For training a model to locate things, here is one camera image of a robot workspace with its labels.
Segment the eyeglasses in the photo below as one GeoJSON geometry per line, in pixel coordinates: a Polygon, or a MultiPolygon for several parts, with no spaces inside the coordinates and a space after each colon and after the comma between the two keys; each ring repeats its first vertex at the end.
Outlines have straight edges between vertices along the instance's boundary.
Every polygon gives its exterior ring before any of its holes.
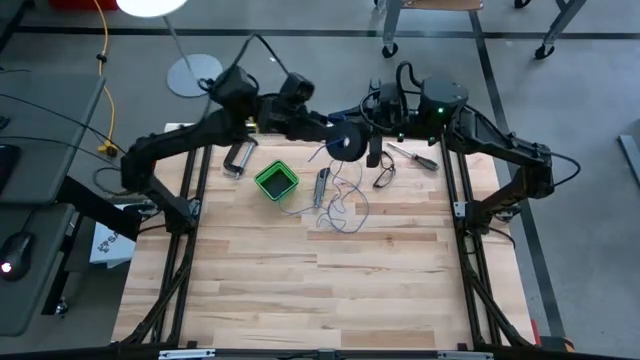
{"type": "Polygon", "coordinates": [[[382,174],[373,182],[373,187],[376,189],[381,189],[391,184],[391,180],[396,176],[396,164],[391,155],[386,151],[382,152],[380,168],[382,168],[382,174]]]}

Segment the black keyboard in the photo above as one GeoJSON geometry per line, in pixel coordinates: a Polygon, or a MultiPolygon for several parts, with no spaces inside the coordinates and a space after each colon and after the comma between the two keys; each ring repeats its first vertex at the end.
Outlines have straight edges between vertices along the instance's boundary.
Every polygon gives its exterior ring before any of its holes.
{"type": "Polygon", "coordinates": [[[20,158],[20,148],[13,145],[0,145],[0,194],[11,177],[20,158]]]}

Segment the lamp base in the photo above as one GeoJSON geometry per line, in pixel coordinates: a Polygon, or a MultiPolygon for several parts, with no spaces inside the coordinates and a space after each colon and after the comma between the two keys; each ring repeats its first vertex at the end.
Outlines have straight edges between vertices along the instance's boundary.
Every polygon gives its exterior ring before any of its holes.
{"type": "Polygon", "coordinates": [[[184,58],[176,61],[167,74],[167,85],[174,94],[182,97],[198,97],[206,92],[198,86],[198,79],[216,79],[222,73],[222,65],[215,57],[205,54],[187,55],[193,74],[184,58]]]}

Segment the screwdriver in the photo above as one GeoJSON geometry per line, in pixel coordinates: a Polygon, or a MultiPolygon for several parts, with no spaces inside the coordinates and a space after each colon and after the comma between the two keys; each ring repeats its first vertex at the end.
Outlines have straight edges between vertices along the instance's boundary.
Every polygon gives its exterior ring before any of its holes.
{"type": "Polygon", "coordinates": [[[407,150],[399,147],[396,144],[392,144],[392,143],[387,143],[387,145],[389,145],[391,148],[398,150],[399,152],[401,152],[402,154],[408,156],[411,160],[414,160],[415,162],[417,162],[418,164],[424,166],[425,168],[431,170],[431,171],[437,171],[438,170],[438,164],[433,161],[433,160],[429,160],[427,158],[423,158],[422,156],[419,156],[416,153],[410,153],[407,150]]]}

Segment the lamp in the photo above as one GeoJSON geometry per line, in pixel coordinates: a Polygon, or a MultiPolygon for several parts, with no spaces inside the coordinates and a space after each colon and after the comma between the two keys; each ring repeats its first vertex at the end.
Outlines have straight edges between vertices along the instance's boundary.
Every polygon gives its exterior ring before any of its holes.
{"type": "Polygon", "coordinates": [[[187,0],[117,0],[120,10],[140,18],[162,17],[182,58],[171,66],[167,85],[176,95],[197,97],[205,94],[198,79],[215,79],[222,73],[222,65],[215,57],[205,54],[186,55],[168,15],[181,8],[187,0]]]}

